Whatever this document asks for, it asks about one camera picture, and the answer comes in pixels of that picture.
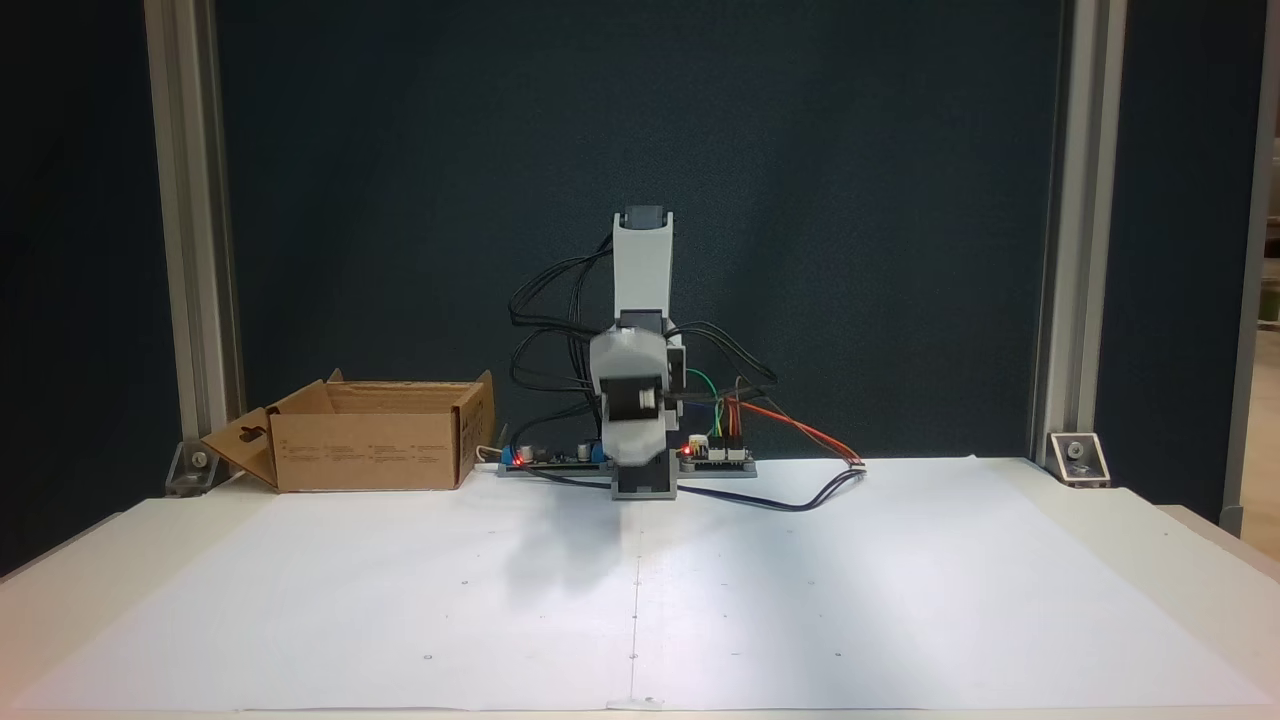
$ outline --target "wall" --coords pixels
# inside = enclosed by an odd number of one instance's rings
[[[4,15],[0,574],[161,492],[180,438],[142,4]]]
[[[594,247],[623,205],[662,204],[677,320],[717,322],[772,364],[795,416],[868,455],[1021,455],[1061,15],[1025,0],[223,0],[250,400],[339,365],[493,369],[502,419],[557,407],[507,382],[522,337],[507,297]],[[607,288],[588,293],[594,323]],[[691,364],[731,383],[694,343]],[[567,370],[558,342],[540,361]],[[813,454],[758,421],[748,442]]]

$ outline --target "metal pole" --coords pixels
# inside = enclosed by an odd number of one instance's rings
[[[200,438],[243,413],[211,0],[145,0],[182,438],[168,495],[219,480]]]
[[[1226,441],[1226,483],[1219,525],[1239,537],[1244,521],[1240,484],[1244,480],[1244,443],[1249,429],[1249,392],[1253,386],[1253,354],[1258,337],[1258,296],[1262,292],[1262,252],[1266,246],[1271,204],[1271,163],[1275,154],[1276,99],[1280,95],[1280,0],[1267,3],[1267,24],[1258,86],[1258,126],[1253,155],[1253,192],[1249,200],[1249,234],[1244,251],[1244,283],[1240,292],[1240,340],[1235,351],[1235,388],[1231,396],[1231,429]]]
[[[1048,433],[1093,432],[1126,12],[1126,0],[1079,0],[1071,18],[1029,448],[1041,466]]]

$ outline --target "red wire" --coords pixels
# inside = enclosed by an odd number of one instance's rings
[[[765,410],[764,407],[759,407],[756,405],[751,405],[750,402],[740,402],[736,397],[731,398],[730,402],[731,402],[731,405],[733,407],[745,406],[748,410],[751,410],[754,413],[759,413],[760,415],[765,415],[768,418],[773,418],[774,420],[781,420],[783,423],[788,423],[791,425],[795,425],[796,428],[799,428],[801,432],[804,432],[806,434],[812,434],[814,437],[822,438],[832,450],[840,452],[841,456],[844,459],[846,459],[846,460],[852,460],[855,462],[861,462],[863,461],[863,459],[856,452],[854,452],[852,448],[849,447],[847,445],[845,445],[845,443],[840,442],[838,439],[828,436],[827,433],[824,433],[822,430],[817,430],[817,429],[814,429],[814,428],[812,428],[812,427],[809,427],[809,425],[806,425],[806,424],[804,424],[804,423],[801,423],[799,420],[794,420],[791,418],[787,418],[786,415],[780,415],[777,413],[773,413],[772,410]]]

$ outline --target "white table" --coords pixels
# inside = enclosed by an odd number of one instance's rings
[[[1280,697],[1280,606],[1276,573],[1265,557],[1239,550],[1216,528],[1184,518],[1189,525],[1124,489],[1073,491],[1016,459],[984,461],[1078,538],[1106,565],[1152,598],[1193,637],[1226,659],[1242,675]],[[76,542],[10,577],[0,585],[0,708],[56,667],[114,619],[174,577],[201,551],[227,537],[274,495],[255,480],[237,480],[202,498],[148,500]],[[106,712],[14,712],[15,717],[124,717]],[[178,714],[154,714],[156,717]],[[220,714],[202,714],[219,716]],[[333,717],[332,712],[302,712]],[[452,717],[475,714],[394,711],[394,717]],[[620,711],[584,715],[620,717]],[[754,711],[790,717],[794,711]],[[1044,711],[842,711],[851,717],[1277,717],[1280,706],[1162,707]],[[225,714],[266,716],[265,712]],[[344,712],[390,717],[390,712]]]

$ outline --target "box flap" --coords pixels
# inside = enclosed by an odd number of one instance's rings
[[[271,415],[279,413],[300,415],[332,415],[333,404],[324,382],[316,380],[275,405],[259,407],[237,418],[220,430],[209,433],[204,443],[218,455],[239,465],[246,473],[264,483],[276,486],[275,462],[271,454]]]
[[[485,370],[453,404],[453,469],[458,484],[476,464],[476,446],[492,445],[497,409],[493,404],[493,374]]]
[[[246,413],[225,428],[205,436],[204,442],[233,465],[239,465],[246,473],[275,487],[266,409]]]

